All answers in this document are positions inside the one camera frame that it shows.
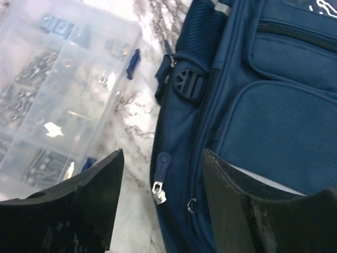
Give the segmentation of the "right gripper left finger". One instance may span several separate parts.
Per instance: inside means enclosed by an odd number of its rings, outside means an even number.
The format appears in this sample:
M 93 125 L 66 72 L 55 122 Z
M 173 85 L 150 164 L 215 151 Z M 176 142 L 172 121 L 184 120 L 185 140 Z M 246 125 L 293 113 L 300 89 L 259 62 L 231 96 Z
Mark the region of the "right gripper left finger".
M 106 252 L 124 170 L 119 149 L 26 199 L 1 202 L 1 252 Z

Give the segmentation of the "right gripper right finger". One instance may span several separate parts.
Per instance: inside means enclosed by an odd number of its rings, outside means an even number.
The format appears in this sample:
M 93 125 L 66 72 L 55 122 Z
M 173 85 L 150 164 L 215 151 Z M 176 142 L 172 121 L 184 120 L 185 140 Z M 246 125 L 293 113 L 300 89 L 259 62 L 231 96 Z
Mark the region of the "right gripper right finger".
M 336 188 L 301 196 L 262 183 L 203 152 L 218 252 L 336 252 Z

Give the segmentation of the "navy blue student backpack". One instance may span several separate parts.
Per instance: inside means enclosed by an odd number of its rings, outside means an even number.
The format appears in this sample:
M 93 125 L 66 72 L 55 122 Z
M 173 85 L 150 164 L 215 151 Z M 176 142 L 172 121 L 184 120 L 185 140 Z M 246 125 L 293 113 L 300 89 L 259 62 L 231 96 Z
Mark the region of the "navy blue student backpack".
M 336 188 L 336 1 L 193 1 L 156 78 L 167 252 L 218 252 L 204 150 L 286 192 Z

